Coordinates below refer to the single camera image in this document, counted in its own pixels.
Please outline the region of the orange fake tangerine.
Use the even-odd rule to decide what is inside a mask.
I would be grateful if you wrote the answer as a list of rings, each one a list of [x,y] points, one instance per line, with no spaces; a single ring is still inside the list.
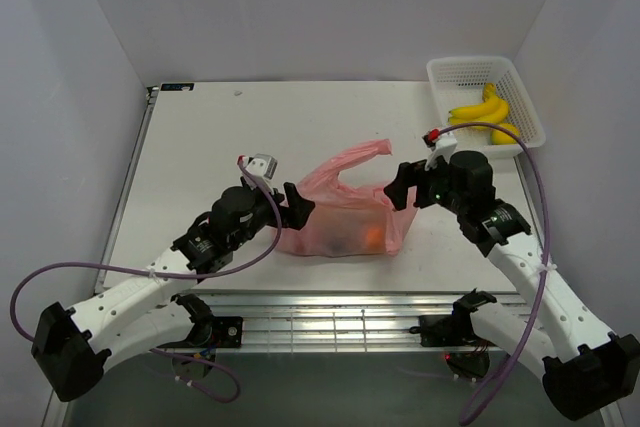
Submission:
[[[385,249],[385,230],[380,227],[369,228],[364,235],[364,245],[368,251]]]

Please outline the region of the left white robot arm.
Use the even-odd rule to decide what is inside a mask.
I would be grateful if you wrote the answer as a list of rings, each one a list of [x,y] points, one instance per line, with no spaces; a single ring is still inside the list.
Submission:
[[[224,326],[192,288],[264,227],[300,230],[314,208],[292,183],[282,192],[230,187],[142,275],[72,307],[47,307],[31,353],[57,397],[83,396],[109,369],[150,349],[207,349],[223,341]]]

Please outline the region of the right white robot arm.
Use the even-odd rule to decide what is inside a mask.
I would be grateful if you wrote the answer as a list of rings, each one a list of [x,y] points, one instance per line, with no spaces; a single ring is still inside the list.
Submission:
[[[384,192],[398,210],[438,205],[453,213],[463,236],[498,268],[531,308],[540,332],[473,292],[454,305],[451,329],[464,344],[484,338],[517,358],[542,383],[552,405],[576,421],[629,396],[639,375],[639,340],[620,336],[573,292],[552,265],[531,227],[499,199],[493,169],[476,151],[403,162]]]

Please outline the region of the dark purple fake fruit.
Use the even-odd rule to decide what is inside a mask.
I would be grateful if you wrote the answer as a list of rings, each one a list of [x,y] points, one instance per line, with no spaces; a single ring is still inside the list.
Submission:
[[[350,247],[341,239],[331,239],[326,245],[326,255],[330,257],[342,257],[350,254]]]

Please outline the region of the pink plastic bag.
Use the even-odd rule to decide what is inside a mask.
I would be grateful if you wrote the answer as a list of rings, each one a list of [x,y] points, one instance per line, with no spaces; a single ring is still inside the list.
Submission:
[[[388,139],[366,141],[331,157],[305,176],[298,182],[297,190],[315,203],[315,209],[303,229],[286,229],[281,233],[276,250],[295,256],[338,258],[326,255],[326,245],[331,239],[341,239],[350,247],[347,256],[397,255],[417,208],[396,211],[383,192],[385,181],[352,186],[340,180],[342,172],[391,153]],[[383,251],[366,249],[364,235],[371,227],[385,230]]]

